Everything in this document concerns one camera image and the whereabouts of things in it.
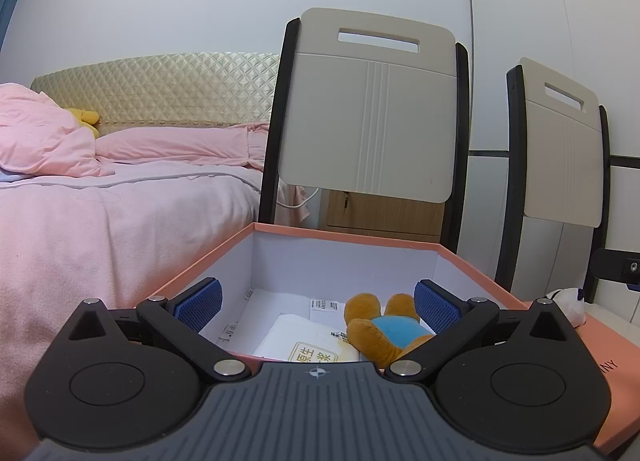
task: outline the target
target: triangular cutout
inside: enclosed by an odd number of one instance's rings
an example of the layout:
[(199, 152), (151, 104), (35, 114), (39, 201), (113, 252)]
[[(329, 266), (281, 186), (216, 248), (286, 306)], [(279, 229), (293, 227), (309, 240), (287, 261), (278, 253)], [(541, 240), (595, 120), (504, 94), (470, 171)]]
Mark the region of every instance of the triangular cutout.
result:
[(87, 311), (82, 315), (78, 325), (71, 331), (69, 340), (85, 340), (86, 338), (97, 338), (105, 335), (104, 328), (95, 311)]
[(564, 336), (554, 316), (547, 312), (540, 313), (529, 335), (535, 338), (545, 338), (547, 340), (558, 340), (561, 342), (566, 340), (566, 336)]

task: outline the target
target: tufted gold headboard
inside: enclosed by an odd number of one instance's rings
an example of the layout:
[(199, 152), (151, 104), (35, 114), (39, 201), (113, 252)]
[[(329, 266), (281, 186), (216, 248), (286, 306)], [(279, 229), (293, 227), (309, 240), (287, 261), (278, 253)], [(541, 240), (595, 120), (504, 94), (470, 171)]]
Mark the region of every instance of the tufted gold headboard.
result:
[(38, 76), (60, 107), (95, 110), (100, 134), (133, 126), (229, 126), (269, 120), (280, 56), (184, 53), (126, 58)]

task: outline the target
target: gray gripper base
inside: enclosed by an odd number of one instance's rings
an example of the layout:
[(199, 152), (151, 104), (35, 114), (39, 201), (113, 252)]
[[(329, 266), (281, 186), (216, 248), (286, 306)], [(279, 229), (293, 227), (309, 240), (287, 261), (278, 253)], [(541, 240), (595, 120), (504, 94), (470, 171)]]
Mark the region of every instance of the gray gripper base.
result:
[(213, 388), (180, 429), (122, 452), (87, 453), (43, 441), (28, 461), (598, 461), (588, 446), (546, 456), (498, 452), (440, 417), (417, 385), (373, 364), (263, 364)]

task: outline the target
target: open box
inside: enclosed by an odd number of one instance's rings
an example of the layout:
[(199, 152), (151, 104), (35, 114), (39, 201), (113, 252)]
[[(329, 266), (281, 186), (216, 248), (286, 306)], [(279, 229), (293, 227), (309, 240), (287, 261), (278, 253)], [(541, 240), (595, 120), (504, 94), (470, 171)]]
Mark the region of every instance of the open box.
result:
[[(344, 304), (367, 291), (384, 305), (392, 294), (412, 295), (418, 281), (431, 279), (462, 300), (486, 297), (505, 309), (528, 307), (438, 244), (258, 222), (206, 254), (155, 295), (172, 298), (206, 277), (219, 279), (223, 303), (200, 334), (242, 357), (253, 370), (264, 359), (251, 353), (275, 319), (283, 313), (309, 318), (313, 299)], [(332, 317), (329, 325), (344, 327), (342, 311)], [(228, 336), (225, 330), (236, 322)], [(609, 415), (595, 442), (609, 453), (640, 428), (640, 348), (591, 316), (577, 331), (611, 389)]]

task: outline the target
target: brown plush toy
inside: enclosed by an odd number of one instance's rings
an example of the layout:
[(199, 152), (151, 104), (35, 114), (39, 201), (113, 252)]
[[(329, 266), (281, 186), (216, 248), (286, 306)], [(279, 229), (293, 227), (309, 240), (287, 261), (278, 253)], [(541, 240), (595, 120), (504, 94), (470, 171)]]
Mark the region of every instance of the brown plush toy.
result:
[(414, 298), (393, 295), (380, 315), (380, 301), (372, 293), (352, 297), (344, 308), (347, 339), (367, 360), (384, 369), (395, 359), (425, 343), (433, 335), (420, 326)]

